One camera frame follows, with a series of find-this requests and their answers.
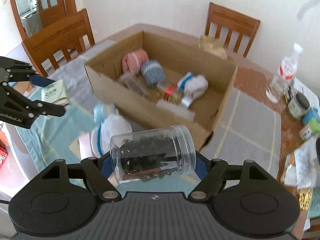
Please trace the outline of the green lid small bottle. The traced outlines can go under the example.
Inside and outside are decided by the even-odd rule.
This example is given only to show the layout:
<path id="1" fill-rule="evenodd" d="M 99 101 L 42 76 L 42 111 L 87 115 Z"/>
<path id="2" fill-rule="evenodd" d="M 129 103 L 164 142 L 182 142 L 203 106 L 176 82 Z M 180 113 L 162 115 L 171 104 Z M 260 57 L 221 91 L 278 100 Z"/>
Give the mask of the green lid small bottle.
<path id="1" fill-rule="evenodd" d="M 311 137 L 319 135 L 319 122 L 311 119 L 300 131 L 299 137 L 302 141 L 308 141 Z"/>

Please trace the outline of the pink rolled sock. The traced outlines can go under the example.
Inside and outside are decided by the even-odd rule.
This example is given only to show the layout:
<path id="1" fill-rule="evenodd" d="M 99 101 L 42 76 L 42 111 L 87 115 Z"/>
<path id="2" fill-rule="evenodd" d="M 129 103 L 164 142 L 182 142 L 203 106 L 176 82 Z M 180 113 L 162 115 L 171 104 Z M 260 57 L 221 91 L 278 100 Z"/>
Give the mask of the pink rolled sock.
<path id="1" fill-rule="evenodd" d="M 137 49 L 127 53 L 122 59 L 122 70 L 124 74 L 138 75 L 141 66 L 149 60 L 148 54 L 144 49 Z"/>

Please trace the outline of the wooden glass door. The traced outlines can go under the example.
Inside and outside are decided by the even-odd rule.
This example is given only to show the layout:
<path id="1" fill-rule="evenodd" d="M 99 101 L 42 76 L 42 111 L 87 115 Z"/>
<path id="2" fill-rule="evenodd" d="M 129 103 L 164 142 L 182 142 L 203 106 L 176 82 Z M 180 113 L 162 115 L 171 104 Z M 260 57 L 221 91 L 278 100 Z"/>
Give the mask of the wooden glass door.
<path id="1" fill-rule="evenodd" d="M 76 13 L 75 0 L 9 0 L 21 39 Z"/>

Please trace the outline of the green white tissue pack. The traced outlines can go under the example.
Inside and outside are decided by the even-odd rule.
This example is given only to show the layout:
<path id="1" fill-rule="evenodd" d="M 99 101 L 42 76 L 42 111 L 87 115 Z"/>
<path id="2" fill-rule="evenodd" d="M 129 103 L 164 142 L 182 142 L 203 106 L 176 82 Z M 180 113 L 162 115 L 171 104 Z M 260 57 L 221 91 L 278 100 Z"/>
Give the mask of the green white tissue pack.
<path id="1" fill-rule="evenodd" d="M 66 86 L 63 80 L 57 80 L 44 87 L 41 91 L 44 102 L 67 106 L 69 104 Z"/>

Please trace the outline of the wooden chair at far side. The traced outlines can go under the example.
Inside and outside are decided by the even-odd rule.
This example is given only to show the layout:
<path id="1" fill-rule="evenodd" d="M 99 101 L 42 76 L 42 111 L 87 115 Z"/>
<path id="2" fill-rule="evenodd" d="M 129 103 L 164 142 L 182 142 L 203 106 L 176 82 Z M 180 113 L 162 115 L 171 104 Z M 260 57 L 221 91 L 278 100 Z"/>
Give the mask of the wooden chair at far side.
<path id="1" fill-rule="evenodd" d="M 242 38 L 247 36 L 249 38 L 249 42 L 243 53 L 243 57 L 246 58 L 260 26 L 260 20 L 210 2 L 208 7 L 206 28 L 204 31 L 206 36 L 209 35 L 212 24 L 217 26 L 214 36 L 216 39 L 220 38 L 222 28 L 228 29 L 228 33 L 224 42 L 224 47 L 226 48 L 229 46 L 232 34 L 235 31 L 239 33 L 233 48 L 234 53 L 238 52 Z"/>

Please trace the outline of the gold paper bag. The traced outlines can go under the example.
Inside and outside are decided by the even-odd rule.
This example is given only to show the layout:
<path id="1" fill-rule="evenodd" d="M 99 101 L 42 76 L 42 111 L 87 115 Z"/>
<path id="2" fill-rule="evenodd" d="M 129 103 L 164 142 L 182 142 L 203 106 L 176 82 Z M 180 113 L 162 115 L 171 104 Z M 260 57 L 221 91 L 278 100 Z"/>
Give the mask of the gold paper bag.
<path id="1" fill-rule="evenodd" d="M 215 55 L 223 60 L 227 59 L 227 53 L 219 39 L 211 36 L 201 35 L 199 48 L 202 51 Z"/>

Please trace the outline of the white blue rolled sock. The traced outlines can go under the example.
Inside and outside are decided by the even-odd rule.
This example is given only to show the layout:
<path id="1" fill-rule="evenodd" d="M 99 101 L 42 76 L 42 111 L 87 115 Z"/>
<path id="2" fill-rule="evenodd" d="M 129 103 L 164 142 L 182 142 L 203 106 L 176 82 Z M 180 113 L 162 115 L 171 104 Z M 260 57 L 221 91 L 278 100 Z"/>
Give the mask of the white blue rolled sock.
<path id="1" fill-rule="evenodd" d="M 196 100 L 203 96 L 207 90 L 208 81 L 203 75 L 194 75 L 188 72 L 178 81 L 177 87 L 185 96 Z"/>

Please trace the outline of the clear jar black clips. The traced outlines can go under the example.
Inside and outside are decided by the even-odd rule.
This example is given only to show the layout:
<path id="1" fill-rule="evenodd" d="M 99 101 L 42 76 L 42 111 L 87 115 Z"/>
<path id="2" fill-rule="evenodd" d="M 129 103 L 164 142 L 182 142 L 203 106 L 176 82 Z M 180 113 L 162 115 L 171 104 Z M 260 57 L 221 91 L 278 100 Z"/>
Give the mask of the clear jar black clips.
<path id="1" fill-rule="evenodd" d="M 194 142 L 184 125 L 115 135 L 110 140 L 110 155 L 120 184 L 188 175 L 196 167 Z"/>

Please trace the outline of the pink flat box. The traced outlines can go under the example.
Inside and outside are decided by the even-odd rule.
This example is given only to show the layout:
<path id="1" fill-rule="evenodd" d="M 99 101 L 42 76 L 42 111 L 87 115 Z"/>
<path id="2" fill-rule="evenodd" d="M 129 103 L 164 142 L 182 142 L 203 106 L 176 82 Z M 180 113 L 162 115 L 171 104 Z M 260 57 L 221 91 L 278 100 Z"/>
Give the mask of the pink flat box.
<path id="1" fill-rule="evenodd" d="M 80 160 L 94 156 L 89 133 L 82 133 L 69 145 L 69 149 Z"/>

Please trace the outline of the checked grey green tablecloth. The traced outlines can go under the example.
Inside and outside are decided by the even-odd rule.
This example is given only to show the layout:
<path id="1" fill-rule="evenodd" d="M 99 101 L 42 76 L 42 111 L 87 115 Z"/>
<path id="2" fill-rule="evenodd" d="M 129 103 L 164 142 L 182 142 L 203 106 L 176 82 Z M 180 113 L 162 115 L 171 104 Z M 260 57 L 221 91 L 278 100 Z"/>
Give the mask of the checked grey green tablecloth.
<path id="1" fill-rule="evenodd" d="M 65 116 L 41 116 L 30 129 L 8 127 L 13 150 L 28 179 L 34 178 L 56 159 L 78 163 L 79 137 L 89 135 L 96 139 L 98 124 L 93 111 L 100 102 L 89 84 L 85 62 L 112 44 L 112 40 L 103 41 L 51 74 L 51 79 L 63 80 L 67 88 L 70 107 Z M 280 115 L 233 89 L 217 132 L 202 154 L 207 158 L 220 157 L 236 165 L 252 159 L 276 177 L 280 145 Z"/>

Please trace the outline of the light blue toy figure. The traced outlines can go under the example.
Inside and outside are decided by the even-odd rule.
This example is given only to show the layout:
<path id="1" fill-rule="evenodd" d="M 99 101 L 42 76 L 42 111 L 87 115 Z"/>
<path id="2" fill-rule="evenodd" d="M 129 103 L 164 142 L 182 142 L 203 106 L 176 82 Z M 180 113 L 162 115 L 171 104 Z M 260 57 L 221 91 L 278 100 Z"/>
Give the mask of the light blue toy figure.
<path id="1" fill-rule="evenodd" d="M 99 103 L 93 109 L 94 121 L 97 125 L 104 122 L 104 120 L 113 113 L 117 113 L 116 106 L 111 104 Z"/>

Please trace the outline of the dark lid glass jar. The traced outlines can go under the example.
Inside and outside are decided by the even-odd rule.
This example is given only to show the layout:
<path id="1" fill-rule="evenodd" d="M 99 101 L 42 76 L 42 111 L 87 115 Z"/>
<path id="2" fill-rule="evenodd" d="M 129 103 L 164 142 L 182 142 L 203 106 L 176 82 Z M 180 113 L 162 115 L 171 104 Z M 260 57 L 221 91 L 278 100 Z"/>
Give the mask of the dark lid glass jar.
<path id="1" fill-rule="evenodd" d="M 309 108 L 310 103 L 301 92 L 297 92 L 287 105 L 290 115 L 297 120 L 299 120 Z"/>

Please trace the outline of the clear plastic water bottle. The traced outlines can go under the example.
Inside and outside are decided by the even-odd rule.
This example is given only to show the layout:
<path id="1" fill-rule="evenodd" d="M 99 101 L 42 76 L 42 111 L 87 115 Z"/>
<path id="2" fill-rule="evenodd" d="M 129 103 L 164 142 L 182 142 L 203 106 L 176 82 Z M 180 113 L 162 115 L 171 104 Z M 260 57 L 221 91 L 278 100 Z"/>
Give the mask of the clear plastic water bottle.
<path id="1" fill-rule="evenodd" d="M 277 103 L 280 100 L 289 83 L 295 77 L 298 70 L 299 56 L 302 52 L 301 45 L 294 43 L 291 53 L 282 59 L 266 90 L 266 96 L 272 103 Z"/>

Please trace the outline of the jar of gold clips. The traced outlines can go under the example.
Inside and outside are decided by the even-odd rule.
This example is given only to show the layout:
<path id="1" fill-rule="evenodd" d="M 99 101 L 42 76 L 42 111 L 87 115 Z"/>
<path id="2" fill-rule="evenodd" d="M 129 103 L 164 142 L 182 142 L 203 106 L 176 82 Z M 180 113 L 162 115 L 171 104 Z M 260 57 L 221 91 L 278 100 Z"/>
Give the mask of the jar of gold clips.
<path id="1" fill-rule="evenodd" d="M 183 98 L 183 92 L 179 90 L 175 84 L 158 83 L 157 97 L 164 101 L 180 105 Z"/>

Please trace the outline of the wooden dining table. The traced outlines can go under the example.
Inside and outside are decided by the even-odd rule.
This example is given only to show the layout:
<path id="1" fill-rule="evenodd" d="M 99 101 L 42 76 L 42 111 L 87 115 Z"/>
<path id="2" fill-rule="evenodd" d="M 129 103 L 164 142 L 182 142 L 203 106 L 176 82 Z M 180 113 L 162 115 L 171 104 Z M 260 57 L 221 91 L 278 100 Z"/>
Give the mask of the wooden dining table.
<path id="1" fill-rule="evenodd" d="M 189 45 L 194 37 L 139 24 L 115 35 L 116 42 L 146 30 Z M 267 77 L 243 59 L 233 87 L 262 95 Z M 298 202 L 256 162 L 228 165 L 220 192 L 192 202 L 181 192 L 128 192 L 101 201 L 80 164 L 55 161 L 11 201 L 15 239 L 293 239 Z"/>

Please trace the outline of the blue container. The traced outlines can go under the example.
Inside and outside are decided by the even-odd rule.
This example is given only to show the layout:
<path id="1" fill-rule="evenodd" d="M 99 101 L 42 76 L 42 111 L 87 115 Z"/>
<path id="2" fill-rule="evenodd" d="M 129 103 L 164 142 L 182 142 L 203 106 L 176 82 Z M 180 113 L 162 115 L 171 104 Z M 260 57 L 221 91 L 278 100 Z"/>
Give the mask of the blue container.
<path id="1" fill-rule="evenodd" d="M 306 126 L 311 120 L 316 120 L 319 123 L 318 108 L 310 107 L 308 111 L 302 116 L 302 124 Z"/>

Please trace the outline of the wooden chair at left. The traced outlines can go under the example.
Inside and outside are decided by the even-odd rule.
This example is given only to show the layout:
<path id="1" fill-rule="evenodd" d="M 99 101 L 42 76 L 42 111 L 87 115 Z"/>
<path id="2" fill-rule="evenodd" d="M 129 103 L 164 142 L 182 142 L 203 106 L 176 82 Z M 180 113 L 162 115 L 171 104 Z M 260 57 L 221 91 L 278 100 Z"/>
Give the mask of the wooden chair at left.
<path id="1" fill-rule="evenodd" d="M 47 77 L 48 73 L 43 68 L 42 62 L 49 60 L 52 67 L 55 70 L 58 69 L 59 64 L 54 57 L 58 51 L 62 51 L 66 61 L 71 61 L 68 46 L 75 46 L 78 54 L 82 54 L 86 50 L 85 46 L 80 43 L 84 36 L 88 38 L 90 46 L 95 45 L 88 12 L 85 8 L 26 38 L 22 41 L 22 47 L 36 71 L 41 76 Z"/>

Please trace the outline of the blue grey rolled sock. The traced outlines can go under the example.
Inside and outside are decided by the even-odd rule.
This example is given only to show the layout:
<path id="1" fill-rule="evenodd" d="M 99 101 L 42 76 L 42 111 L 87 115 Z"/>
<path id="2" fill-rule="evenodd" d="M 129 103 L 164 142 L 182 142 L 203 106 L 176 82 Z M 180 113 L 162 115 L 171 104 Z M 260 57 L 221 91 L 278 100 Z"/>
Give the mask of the blue grey rolled sock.
<path id="1" fill-rule="evenodd" d="M 158 83 L 164 82 L 166 80 L 166 75 L 162 66 L 156 60 L 146 61 L 140 68 L 145 82 L 148 86 L 154 87 Z"/>

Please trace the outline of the wooden chair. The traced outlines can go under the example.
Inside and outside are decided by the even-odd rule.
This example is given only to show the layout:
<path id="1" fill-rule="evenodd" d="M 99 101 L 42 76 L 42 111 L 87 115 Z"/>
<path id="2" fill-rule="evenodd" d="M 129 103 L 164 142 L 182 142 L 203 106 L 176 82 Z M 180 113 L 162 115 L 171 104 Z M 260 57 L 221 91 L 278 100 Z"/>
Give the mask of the wooden chair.
<path id="1" fill-rule="evenodd" d="M 212 24 L 217 26 L 214 36 L 216 39 L 220 38 L 222 28 L 228 29 L 228 33 L 224 42 L 224 47 L 226 48 L 229 46 L 232 34 L 235 31 L 239 33 L 233 48 L 234 53 L 238 52 L 242 38 L 247 36 L 249 38 L 249 42 L 243 53 L 243 57 L 246 58 L 260 26 L 260 20 L 210 2 L 208 7 L 206 28 L 204 31 L 206 36 L 209 35 Z"/>
<path id="2" fill-rule="evenodd" d="M 54 57 L 58 51 L 62 51 L 66 61 L 71 61 L 68 46 L 75 46 L 78 54 L 82 54 L 86 50 L 85 46 L 80 43 L 84 36 L 88 38 L 90 46 L 95 45 L 88 12 L 85 8 L 26 38 L 22 41 L 22 47 L 36 71 L 41 76 L 47 77 L 48 73 L 43 68 L 42 62 L 49 60 L 52 67 L 55 70 L 58 69 L 59 64 Z"/>

